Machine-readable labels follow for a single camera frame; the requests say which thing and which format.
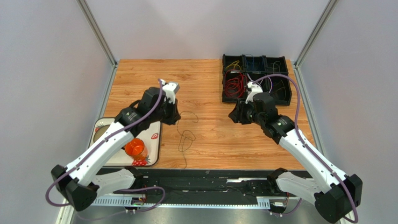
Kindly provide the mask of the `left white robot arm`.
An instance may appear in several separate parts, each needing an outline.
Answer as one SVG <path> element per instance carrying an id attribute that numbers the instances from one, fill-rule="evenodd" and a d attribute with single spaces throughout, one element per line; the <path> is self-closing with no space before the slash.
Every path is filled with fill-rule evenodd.
<path id="1" fill-rule="evenodd" d="M 52 188 L 56 188 L 67 200 L 67 205 L 76 211 L 87 209 L 102 195 L 130 190 L 140 177 L 137 169 L 123 168 L 105 175 L 98 172 L 123 146 L 149 129 L 152 123 L 173 125 L 180 120 L 176 99 L 178 90 L 179 85 L 175 82 L 161 84 L 159 88 L 150 87 L 140 100 L 122 109 L 107 131 L 78 158 L 65 167 L 56 165 L 50 172 L 53 183 L 46 191 L 47 203 L 58 206 L 50 200 Z"/>

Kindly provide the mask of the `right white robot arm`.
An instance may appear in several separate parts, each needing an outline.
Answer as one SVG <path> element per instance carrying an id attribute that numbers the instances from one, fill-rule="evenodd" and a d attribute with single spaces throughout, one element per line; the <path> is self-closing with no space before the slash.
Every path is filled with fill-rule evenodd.
<path id="1" fill-rule="evenodd" d="M 268 93 L 238 100 L 228 116 L 234 123 L 259 125 L 264 135 L 293 155 L 313 179 L 309 181 L 279 168 L 267 177 L 273 194 L 298 196 L 313 204 L 318 213 L 333 224 L 350 212 L 357 214 L 362 179 L 356 174 L 346 174 L 315 149 L 292 119 L 278 113 Z"/>

